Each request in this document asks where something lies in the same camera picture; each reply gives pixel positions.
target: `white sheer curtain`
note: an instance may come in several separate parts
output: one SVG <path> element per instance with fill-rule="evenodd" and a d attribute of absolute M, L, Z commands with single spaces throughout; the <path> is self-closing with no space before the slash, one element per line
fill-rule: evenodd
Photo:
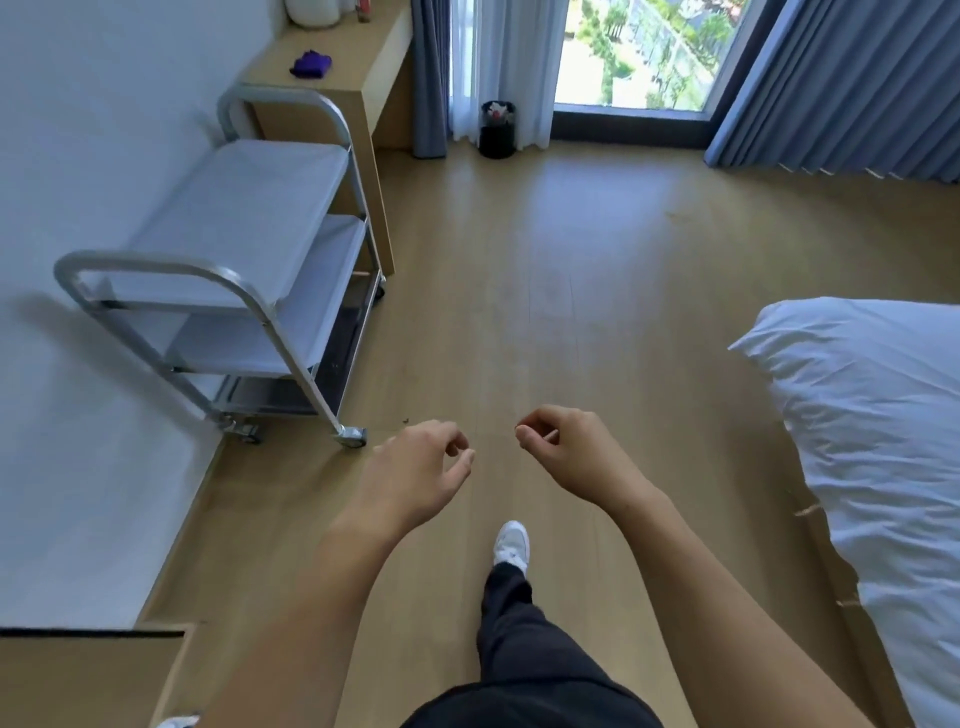
<path fill-rule="evenodd" d="M 476 142 L 480 105 L 516 104 L 516 147 L 550 143 L 567 0 L 450 0 L 450 130 Z"/>

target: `white container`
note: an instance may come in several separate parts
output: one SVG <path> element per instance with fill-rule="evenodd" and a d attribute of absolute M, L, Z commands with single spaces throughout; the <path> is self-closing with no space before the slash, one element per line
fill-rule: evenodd
<path fill-rule="evenodd" d="M 290 19 L 303 28 L 329 28 L 340 22 L 341 0 L 286 0 Z"/>

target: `caster wheel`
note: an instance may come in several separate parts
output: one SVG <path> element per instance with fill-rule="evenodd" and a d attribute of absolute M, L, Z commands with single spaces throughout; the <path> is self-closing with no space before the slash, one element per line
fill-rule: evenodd
<path fill-rule="evenodd" d="M 334 439 L 345 448 L 362 448 L 367 444 L 367 429 L 365 427 L 344 427 L 343 431 Z"/>

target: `blue curtain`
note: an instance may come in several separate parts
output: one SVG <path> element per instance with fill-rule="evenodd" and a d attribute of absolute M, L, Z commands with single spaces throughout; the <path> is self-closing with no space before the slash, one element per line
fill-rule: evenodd
<path fill-rule="evenodd" d="M 414 16 L 414 157 L 446 157 L 450 0 L 411 0 Z"/>
<path fill-rule="evenodd" d="M 787 0 L 707 164 L 960 179 L 960 0 Z"/>

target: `hand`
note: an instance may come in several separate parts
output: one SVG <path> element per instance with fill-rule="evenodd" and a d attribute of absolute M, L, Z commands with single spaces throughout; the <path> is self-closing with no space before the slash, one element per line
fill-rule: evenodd
<path fill-rule="evenodd" d="M 545 404 L 520 420 L 516 438 L 561 487 L 611 515 L 656 492 L 593 412 Z"/>
<path fill-rule="evenodd" d="M 473 464 L 468 448 L 454 423 L 431 420 L 403 429 L 373 449 L 345 513 L 399 541 L 457 495 Z M 446 472 L 444 453 L 459 454 Z"/>

